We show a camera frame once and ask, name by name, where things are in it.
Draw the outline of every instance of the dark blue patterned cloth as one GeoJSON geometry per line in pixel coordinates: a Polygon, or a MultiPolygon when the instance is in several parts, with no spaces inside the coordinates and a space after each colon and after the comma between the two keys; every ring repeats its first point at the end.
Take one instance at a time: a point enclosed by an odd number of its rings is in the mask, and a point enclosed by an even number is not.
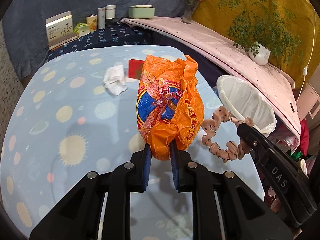
{"type": "Polygon", "coordinates": [[[103,48],[121,45],[152,45],[152,31],[126,24],[114,25],[82,36],[66,45],[49,51],[48,61],[63,54],[85,49],[103,48]]]}

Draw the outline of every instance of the textured wall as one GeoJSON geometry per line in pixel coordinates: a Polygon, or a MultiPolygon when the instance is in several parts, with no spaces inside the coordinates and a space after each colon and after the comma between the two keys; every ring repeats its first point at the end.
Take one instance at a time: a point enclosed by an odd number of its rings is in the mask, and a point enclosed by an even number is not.
{"type": "MultiPolygon", "coordinates": [[[[232,12],[228,8],[218,9],[218,2],[220,0],[205,0],[198,6],[193,19],[220,33],[221,35],[227,36],[227,29],[231,26],[233,19],[239,13],[239,11],[232,12]]],[[[290,26],[290,30],[294,34],[298,34],[302,41],[302,45],[299,50],[303,51],[304,58],[303,63],[299,63],[298,57],[292,57],[292,61],[289,66],[283,65],[282,70],[290,75],[295,81],[296,89],[302,86],[303,67],[308,63],[311,50],[312,40],[314,32],[314,9],[308,0],[274,0],[278,8],[282,6],[290,9],[297,15],[297,20],[290,26]]],[[[312,58],[309,64],[309,70],[307,80],[310,78],[315,71],[316,67],[320,62],[320,19],[316,16],[316,35],[315,35],[315,46],[312,54],[312,58]]]]}
{"type": "Polygon", "coordinates": [[[23,92],[21,82],[12,67],[5,45],[2,22],[0,22],[0,149],[12,112],[23,92]]]}

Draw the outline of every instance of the bed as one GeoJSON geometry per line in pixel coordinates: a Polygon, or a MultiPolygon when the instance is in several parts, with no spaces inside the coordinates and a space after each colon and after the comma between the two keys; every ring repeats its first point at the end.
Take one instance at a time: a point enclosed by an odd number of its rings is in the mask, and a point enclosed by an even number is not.
{"type": "MultiPolygon", "coordinates": [[[[114,97],[102,87],[108,67],[148,54],[174,61],[178,49],[130,45],[94,48],[59,56],[34,75],[11,117],[1,155],[0,183],[6,212],[26,236],[86,173],[112,171],[144,146],[136,122],[139,81],[114,97]]],[[[197,89],[205,118],[221,106],[203,76],[197,89]]],[[[200,129],[188,148],[210,171],[234,171],[261,199],[263,188],[250,155],[223,163],[201,144],[200,129]]],[[[227,122],[215,137],[220,146],[239,143],[236,127],[227,122]]],[[[131,194],[132,239],[192,239],[191,193],[177,193],[170,161],[152,160],[145,193],[131,194]]]]}

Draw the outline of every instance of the white trash bin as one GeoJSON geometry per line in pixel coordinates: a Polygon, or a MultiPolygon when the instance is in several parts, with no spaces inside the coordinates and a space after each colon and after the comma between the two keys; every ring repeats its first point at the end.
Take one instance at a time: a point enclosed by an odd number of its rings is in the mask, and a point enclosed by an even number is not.
{"type": "Polygon", "coordinates": [[[272,106],[251,84],[235,76],[220,76],[217,89],[222,104],[236,119],[252,118],[254,127],[266,137],[275,130],[277,120],[272,106]]]}

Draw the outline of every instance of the red box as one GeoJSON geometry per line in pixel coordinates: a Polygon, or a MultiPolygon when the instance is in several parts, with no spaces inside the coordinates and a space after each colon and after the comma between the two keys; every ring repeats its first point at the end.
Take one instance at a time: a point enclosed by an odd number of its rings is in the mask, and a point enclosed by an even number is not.
{"type": "Polygon", "coordinates": [[[143,63],[144,60],[130,59],[128,77],[140,80],[143,63]]]}

